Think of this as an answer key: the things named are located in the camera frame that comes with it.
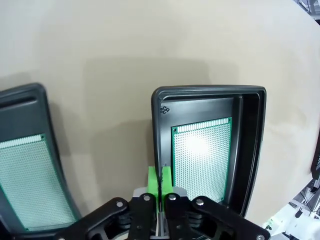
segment beige table surface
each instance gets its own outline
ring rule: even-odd
[[[30,82],[47,89],[83,214],[146,185],[159,86],[266,88],[249,220],[263,223],[311,180],[320,26],[291,0],[0,0],[0,90]]]

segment silver screw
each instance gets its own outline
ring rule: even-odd
[[[150,197],[149,197],[148,195],[145,195],[145,196],[143,197],[143,199],[144,199],[145,201],[149,201],[149,200],[150,200]]]
[[[256,240],[265,240],[265,237],[263,235],[256,236]]]
[[[169,200],[174,201],[174,200],[176,200],[176,199],[177,199],[177,198],[176,198],[175,195],[173,195],[173,194],[170,194],[170,195],[169,195]]]
[[[204,204],[204,201],[202,201],[201,199],[197,199],[195,203],[199,206],[202,206]]]
[[[121,208],[124,204],[121,201],[117,201],[116,202],[116,206]]]

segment bolt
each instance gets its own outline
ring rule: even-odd
[[[199,206],[202,206],[204,204],[204,201],[202,201],[201,199],[197,199],[195,203]]]
[[[173,195],[173,194],[170,194],[170,195],[169,195],[169,200],[174,201],[174,200],[176,200],[176,199],[177,199],[177,198],[176,198],[175,195]]]
[[[149,201],[149,200],[150,200],[150,196],[145,195],[145,196],[143,197],[143,199],[144,199],[145,201]]]
[[[256,240],[265,240],[265,237],[263,235],[256,236]]]
[[[116,202],[116,206],[121,208],[124,204],[121,201],[117,201]]]

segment black wire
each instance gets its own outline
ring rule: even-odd
[[[305,200],[305,204],[306,204],[306,206],[310,209],[310,211],[312,212],[312,209],[311,209],[311,207],[310,207],[310,205],[309,205],[309,203],[308,203],[308,201],[307,201],[307,199],[305,198],[305,196],[300,192],[300,194],[301,194],[301,196],[303,197],[303,199]]]

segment green component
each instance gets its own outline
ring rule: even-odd
[[[154,166],[149,166],[148,168],[148,186],[147,192],[153,194],[156,199],[156,210],[159,212],[159,191],[158,191],[158,180],[156,174],[156,168]]]
[[[162,206],[164,206],[164,198],[167,194],[173,193],[174,189],[172,187],[171,178],[171,167],[164,166],[162,168],[162,184],[161,184],[161,194],[162,194]]]
[[[27,231],[76,221],[44,134],[0,142],[0,187]]]
[[[184,188],[190,200],[224,199],[231,130],[231,117],[171,128],[173,185]]]

